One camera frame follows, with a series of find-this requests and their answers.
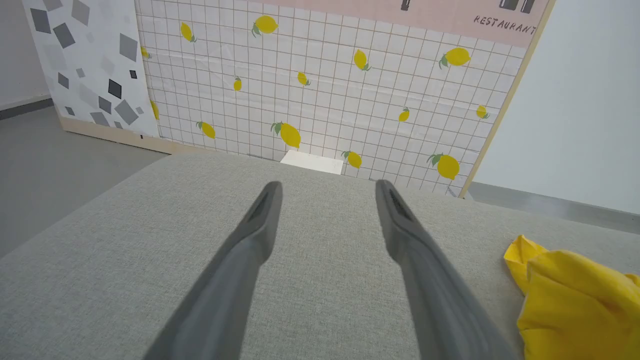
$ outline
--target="white wall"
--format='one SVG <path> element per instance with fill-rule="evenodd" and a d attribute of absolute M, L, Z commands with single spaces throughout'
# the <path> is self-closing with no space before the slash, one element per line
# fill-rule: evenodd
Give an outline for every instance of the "white wall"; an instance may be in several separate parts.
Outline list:
<path fill-rule="evenodd" d="M 474 181 L 640 214 L 639 14 L 557 0 Z"/>
<path fill-rule="evenodd" d="M 49 94 L 20 0 L 0 1 L 0 110 Z"/>

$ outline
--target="gray floor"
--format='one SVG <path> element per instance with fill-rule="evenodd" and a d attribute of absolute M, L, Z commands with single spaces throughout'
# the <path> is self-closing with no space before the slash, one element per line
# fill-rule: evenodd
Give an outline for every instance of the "gray floor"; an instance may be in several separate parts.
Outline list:
<path fill-rule="evenodd" d="M 141 168 L 158 152 L 67 133 L 54 108 L 0 121 L 0 258 Z M 471 185 L 475 201 L 640 233 L 637 215 Z"/>
<path fill-rule="evenodd" d="M 0 258 L 164 156 L 68 133 L 54 108 L 0 120 Z"/>

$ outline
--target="pink sign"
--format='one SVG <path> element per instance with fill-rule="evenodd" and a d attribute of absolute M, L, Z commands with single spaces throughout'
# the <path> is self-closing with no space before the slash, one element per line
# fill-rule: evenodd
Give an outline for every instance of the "pink sign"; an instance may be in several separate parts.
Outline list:
<path fill-rule="evenodd" d="M 548 0 L 260 0 L 528 47 Z"/>

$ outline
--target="gray baseboard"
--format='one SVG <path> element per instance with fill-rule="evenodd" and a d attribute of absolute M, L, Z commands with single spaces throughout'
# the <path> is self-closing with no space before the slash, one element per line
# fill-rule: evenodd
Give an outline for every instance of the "gray baseboard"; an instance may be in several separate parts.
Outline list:
<path fill-rule="evenodd" d="M 636 214 L 481 183 L 471 183 L 468 192 L 485 204 L 640 234 Z"/>
<path fill-rule="evenodd" d="M 14 108 L 9 108 L 5 110 L 0 110 L 0 120 L 8 119 L 10 117 L 22 115 L 25 113 L 30 113 L 32 111 L 48 108 L 53 106 L 53 100 L 51 98 L 44 99 L 40 101 L 30 102 L 29 104 L 24 104 L 20 106 L 16 106 Z"/>

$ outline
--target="geometric pattern panel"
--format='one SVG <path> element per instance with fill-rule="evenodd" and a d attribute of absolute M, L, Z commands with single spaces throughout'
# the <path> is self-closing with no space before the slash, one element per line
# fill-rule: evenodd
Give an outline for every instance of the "geometric pattern panel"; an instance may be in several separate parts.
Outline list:
<path fill-rule="evenodd" d="M 109 127 L 118 122 L 124 129 L 159 136 L 147 79 L 131 76 L 144 72 L 132 1 L 23 3 L 51 97 L 67 110 L 64 114 Z M 114 99 L 122 104 L 114 105 L 116 112 L 111 111 Z"/>

